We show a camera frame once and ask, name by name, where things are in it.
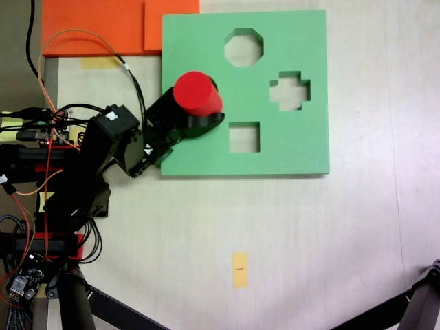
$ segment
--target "red wire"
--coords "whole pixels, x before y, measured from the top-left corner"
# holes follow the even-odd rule
[[[49,166],[50,166],[50,157],[51,157],[51,152],[52,152],[52,131],[49,134],[49,150],[47,152],[47,165],[46,165],[46,181],[47,178],[49,177]],[[46,204],[47,201],[47,184],[44,186],[44,203]],[[46,212],[44,213],[44,250],[45,250],[45,255],[44,257],[46,258],[46,260],[48,260],[47,257],[47,252],[49,251],[49,228],[47,225],[47,214]]]
[[[23,216],[24,216],[24,218],[25,218],[25,222],[26,222],[26,244],[25,244],[25,249],[24,249],[24,252],[23,252],[23,256],[21,257],[21,261],[20,261],[19,265],[18,265],[15,269],[13,269],[13,270],[11,270],[9,273],[7,273],[5,276],[3,276],[2,278],[0,278],[0,287],[2,286],[3,282],[4,282],[7,278],[9,278],[9,277],[10,277],[11,275],[13,275],[17,270],[20,269],[21,265],[23,264],[23,262],[24,262],[24,260],[25,260],[25,258],[26,258],[26,255],[28,254],[29,244],[30,244],[30,224],[29,224],[28,215],[26,214],[26,212],[25,212],[23,206],[21,205],[21,202],[20,202],[19,199],[17,198],[17,196],[15,196],[14,194],[12,194],[11,197],[12,197],[12,199],[15,201],[15,204],[19,207],[21,213],[23,213]],[[15,305],[15,304],[12,304],[11,302],[7,301],[7,300],[5,299],[5,296],[4,296],[1,292],[0,292],[0,299],[2,299],[5,303],[7,303],[7,304],[10,305],[10,306],[21,308],[20,306]]]

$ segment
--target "black tripod leg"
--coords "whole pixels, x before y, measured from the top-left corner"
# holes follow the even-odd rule
[[[391,328],[402,319],[409,297],[411,297],[411,292],[408,290],[332,330],[386,330]]]
[[[398,330],[434,330],[439,311],[438,284],[427,282],[414,291]]]
[[[89,286],[89,303],[93,315],[121,330],[169,330],[108,294]]]
[[[63,330],[96,330],[81,278],[62,274],[58,282],[58,297]]]

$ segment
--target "red cylinder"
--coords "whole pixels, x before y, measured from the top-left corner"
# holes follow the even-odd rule
[[[177,79],[173,95],[177,104],[192,116],[209,116],[223,108],[214,83],[203,72],[190,71],[182,75]]]

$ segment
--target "orange foam block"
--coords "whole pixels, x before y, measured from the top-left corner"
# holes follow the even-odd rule
[[[103,36],[121,55],[160,54],[162,16],[199,12],[199,0],[43,0],[41,45],[72,28]],[[82,32],[55,38],[45,56],[106,56],[107,47]]]
[[[146,54],[162,53],[162,17],[166,14],[197,14],[199,0],[146,0],[145,38]]]

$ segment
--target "yellow tape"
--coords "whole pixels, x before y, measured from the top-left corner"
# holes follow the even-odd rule
[[[248,254],[246,252],[235,252],[233,254],[232,274],[236,289],[248,286]]]
[[[38,292],[36,294],[37,298],[46,298],[46,293],[45,293],[46,287],[47,287],[46,283],[41,283],[40,289],[38,289]]]
[[[47,192],[47,199],[49,199],[55,192],[51,191],[51,192]],[[45,205],[44,202],[44,191],[40,192],[40,208],[38,209],[38,213],[44,213],[44,209],[43,206]]]
[[[81,67],[86,70],[117,69],[120,67],[120,62],[116,57],[83,57]]]
[[[8,126],[21,126],[21,125],[23,125],[23,119],[8,118],[8,117],[1,118],[0,127],[2,129]],[[8,132],[0,133],[0,142],[8,142],[8,141],[16,141],[16,140],[17,140],[17,131],[8,131]]]

